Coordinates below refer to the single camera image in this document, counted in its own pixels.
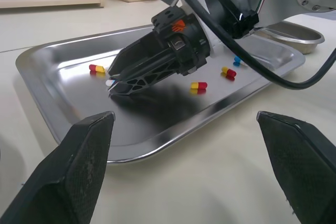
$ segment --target metal tray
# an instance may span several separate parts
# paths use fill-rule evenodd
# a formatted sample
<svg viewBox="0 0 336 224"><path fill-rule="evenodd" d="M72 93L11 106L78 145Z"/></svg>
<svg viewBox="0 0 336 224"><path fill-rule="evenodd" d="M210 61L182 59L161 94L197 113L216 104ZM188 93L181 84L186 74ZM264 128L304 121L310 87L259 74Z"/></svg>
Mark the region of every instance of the metal tray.
<svg viewBox="0 0 336 224"><path fill-rule="evenodd" d="M262 28L255 34L288 45L304 55L310 54L318 44L324 42L323 34L318 31L288 21Z"/></svg>
<svg viewBox="0 0 336 224"><path fill-rule="evenodd" d="M148 157L202 127L264 88L269 82L248 67L235 68L230 81L221 67L234 68L234 55L223 56L186 77L174 74L132 97L109 97L105 77L92 76L89 64L108 67L119 50L150 32L152 26L64 40L31 48L16 66L57 143L79 120L114 111L109 163ZM239 43L269 69L285 75L302 65L298 51L257 36ZM203 95L190 94L192 81L206 81Z"/></svg>

